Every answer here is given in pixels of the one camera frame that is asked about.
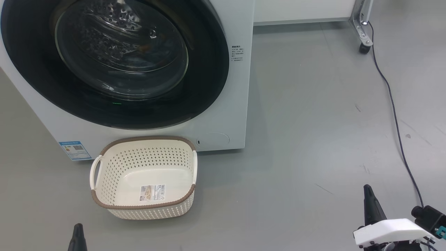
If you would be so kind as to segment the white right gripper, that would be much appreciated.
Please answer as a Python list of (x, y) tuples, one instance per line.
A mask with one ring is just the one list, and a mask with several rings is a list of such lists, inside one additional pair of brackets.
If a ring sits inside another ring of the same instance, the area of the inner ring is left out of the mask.
[(364, 189), (364, 224), (366, 227), (353, 232), (355, 243), (360, 248), (374, 244), (421, 240), (436, 237), (407, 218), (387, 219), (370, 185)]

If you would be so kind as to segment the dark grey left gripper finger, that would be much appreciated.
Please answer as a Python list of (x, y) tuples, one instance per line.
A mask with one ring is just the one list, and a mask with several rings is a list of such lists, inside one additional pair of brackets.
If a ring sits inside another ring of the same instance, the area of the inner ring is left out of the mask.
[(68, 246), (68, 251), (87, 251), (83, 225), (81, 223), (74, 225), (74, 230)]

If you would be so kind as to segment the white front-load washing machine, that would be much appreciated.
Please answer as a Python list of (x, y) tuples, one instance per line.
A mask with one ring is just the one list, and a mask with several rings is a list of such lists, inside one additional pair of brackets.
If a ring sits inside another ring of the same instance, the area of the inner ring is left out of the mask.
[(54, 139), (80, 141), (92, 159), (111, 142), (134, 137), (176, 136), (196, 151), (242, 149), (246, 140), (247, 104), (255, 0), (209, 0), (220, 20), (230, 53), (228, 77), (215, 102), (195, 118), (172, 127), (123, 130), (105, 127), (65, 112), (41, 96), (13, 69), (0, 29), (0, 67)]

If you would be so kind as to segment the black washing machine door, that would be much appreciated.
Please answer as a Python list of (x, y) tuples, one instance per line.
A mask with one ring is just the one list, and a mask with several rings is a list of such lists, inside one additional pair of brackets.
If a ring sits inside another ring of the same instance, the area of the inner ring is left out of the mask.
[(191, 120), (223, 90), (230, 53), (209, 0), (3, 0), (13, 69), (67, 113), (153, 130)]

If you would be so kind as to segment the blue white energy label sticker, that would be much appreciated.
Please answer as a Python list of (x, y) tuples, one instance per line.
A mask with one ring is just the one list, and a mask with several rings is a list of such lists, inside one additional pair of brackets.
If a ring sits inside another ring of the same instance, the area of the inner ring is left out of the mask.
[(73, 161), (92, 159), (80, 141), (59, 142), (59, 144)]

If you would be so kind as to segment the grey wheeled stand leg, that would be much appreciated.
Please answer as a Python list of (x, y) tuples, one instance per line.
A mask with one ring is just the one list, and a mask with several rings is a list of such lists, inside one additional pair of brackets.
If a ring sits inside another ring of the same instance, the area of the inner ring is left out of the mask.
[(349, 18), (352, 28), (361, 40), (359, 47), (361, 54), (368, 54), (373, 46), (372, 39), (365, 30), (366, 25), (369, 24), (373, 2), (374, 0), (355, 0), (351, 17)]

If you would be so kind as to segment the white laundry basket brown rim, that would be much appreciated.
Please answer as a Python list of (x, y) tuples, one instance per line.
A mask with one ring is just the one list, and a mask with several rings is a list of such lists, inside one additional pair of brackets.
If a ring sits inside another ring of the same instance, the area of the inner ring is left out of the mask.
[(107, 145), (91, 165), (91, 195), (121, 219), (173, 218), (192, 207), (197, 174), (197, 151), (185, 138), (121, 139)]

